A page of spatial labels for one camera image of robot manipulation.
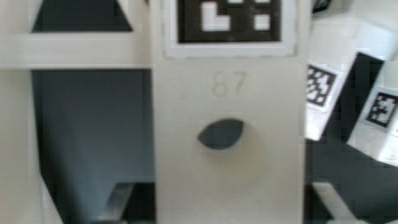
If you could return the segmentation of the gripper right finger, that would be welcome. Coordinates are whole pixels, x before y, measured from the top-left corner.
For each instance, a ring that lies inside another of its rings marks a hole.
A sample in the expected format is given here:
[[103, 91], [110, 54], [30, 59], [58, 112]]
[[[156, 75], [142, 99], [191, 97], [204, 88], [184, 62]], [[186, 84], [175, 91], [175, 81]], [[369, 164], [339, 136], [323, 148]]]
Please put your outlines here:
[[369, 224], [353, 215], [328, 182], [312, 182], [305, 198], [303, 224]]

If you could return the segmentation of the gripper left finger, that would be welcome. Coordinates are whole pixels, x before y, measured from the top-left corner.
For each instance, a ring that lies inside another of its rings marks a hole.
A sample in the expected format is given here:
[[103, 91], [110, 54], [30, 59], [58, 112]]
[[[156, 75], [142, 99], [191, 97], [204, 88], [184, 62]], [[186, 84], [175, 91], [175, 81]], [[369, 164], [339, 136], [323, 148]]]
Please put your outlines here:
[[90, 224], [156, 224], [152, 182], [115, 184], [103, 211]]

